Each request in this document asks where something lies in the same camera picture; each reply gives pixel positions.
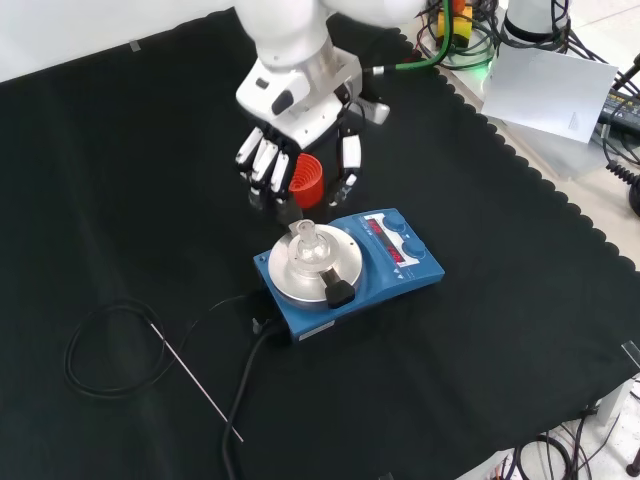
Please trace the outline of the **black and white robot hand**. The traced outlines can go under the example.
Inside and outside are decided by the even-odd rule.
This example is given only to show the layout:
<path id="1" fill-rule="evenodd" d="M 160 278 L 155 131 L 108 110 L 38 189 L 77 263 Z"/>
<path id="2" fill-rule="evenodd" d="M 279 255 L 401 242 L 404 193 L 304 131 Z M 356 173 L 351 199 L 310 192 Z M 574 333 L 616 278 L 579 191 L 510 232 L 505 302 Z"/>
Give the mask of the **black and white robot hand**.
<path id="1" fill-rule="evenodd" d="M 352 111 L 367 123 L 381 125 L 390 107 L 365 94 L 358 57 L 331 40 L 309 59 L 290 68 L 255 61 L 236 91 L 240 107 L 255 127 L 239 148 L 235 165 L 249 185 L 257 209 L 272 200 L 283 213 L 291 208 L 289 187 L 302 153 L 310 152 L 339 129 L 339 173 L 330 195 L 335 206 L 345 200 L 361 171 L 361 128 L 347 129 Z"/>

